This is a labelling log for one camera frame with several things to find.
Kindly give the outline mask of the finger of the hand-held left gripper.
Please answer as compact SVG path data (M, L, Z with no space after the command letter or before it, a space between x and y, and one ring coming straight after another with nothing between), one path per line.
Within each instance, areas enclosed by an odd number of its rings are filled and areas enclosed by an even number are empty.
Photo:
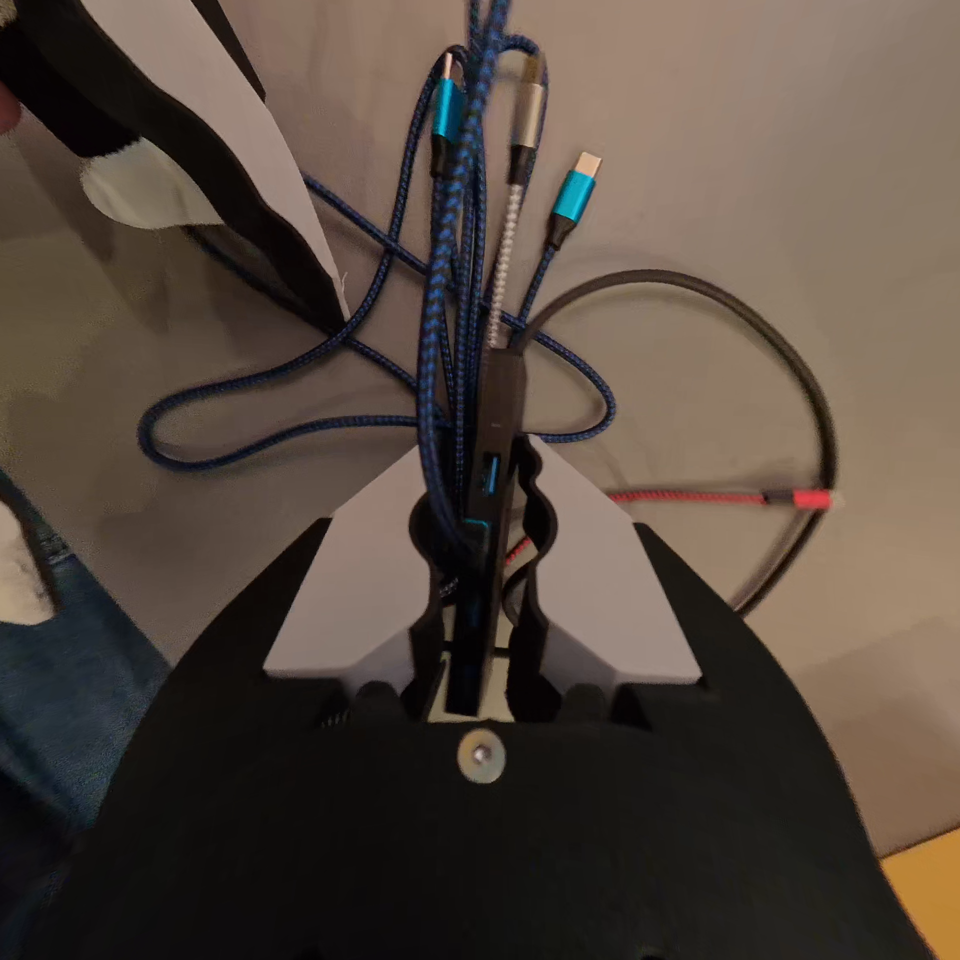
M223 222L255 246L325 332L350 316L330 245L269 109L193 2L160 2L169 30L164 89L210 130L228 154L204 174Z
M79 180L92 206L125 226L159 231L223 223L190 175L145 138L84 160Z

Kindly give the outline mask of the person's legs in jeans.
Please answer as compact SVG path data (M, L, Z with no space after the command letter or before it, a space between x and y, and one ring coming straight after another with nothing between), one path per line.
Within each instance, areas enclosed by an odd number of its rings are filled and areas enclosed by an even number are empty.
M2 916L94 825L169 667L5 473L2 498Z

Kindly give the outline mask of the yellow plastic bin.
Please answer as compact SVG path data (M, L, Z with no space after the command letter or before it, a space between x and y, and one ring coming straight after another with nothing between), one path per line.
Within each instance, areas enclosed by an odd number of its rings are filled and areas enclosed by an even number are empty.
M892 853L881 867L940 959L959 958L959 829Z

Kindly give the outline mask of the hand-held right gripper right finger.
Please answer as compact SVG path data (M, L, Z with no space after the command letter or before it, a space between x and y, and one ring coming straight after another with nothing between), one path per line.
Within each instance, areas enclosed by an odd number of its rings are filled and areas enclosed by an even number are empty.
M613 706L631 685L702 678L681 623L628 514L549 445L522 440L528 561L510 563L510 713L552 721L570 691Z

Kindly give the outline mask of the black usb hub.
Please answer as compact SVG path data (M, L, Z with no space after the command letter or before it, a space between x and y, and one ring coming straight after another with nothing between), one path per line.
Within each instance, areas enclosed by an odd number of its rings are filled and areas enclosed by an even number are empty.
M458 577L444 704L449 714L478 716L489 679L515 486L514 448L522 433L526 380L521 353L495 349L487 355L463 499L465 531L474 558Z

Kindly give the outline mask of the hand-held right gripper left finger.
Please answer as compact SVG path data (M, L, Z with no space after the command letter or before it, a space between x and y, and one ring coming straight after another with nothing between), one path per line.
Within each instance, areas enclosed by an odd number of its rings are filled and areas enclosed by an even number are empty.
M442 674L442 574L419 451L334 511L263 663L274 679L389 686L425 718Z

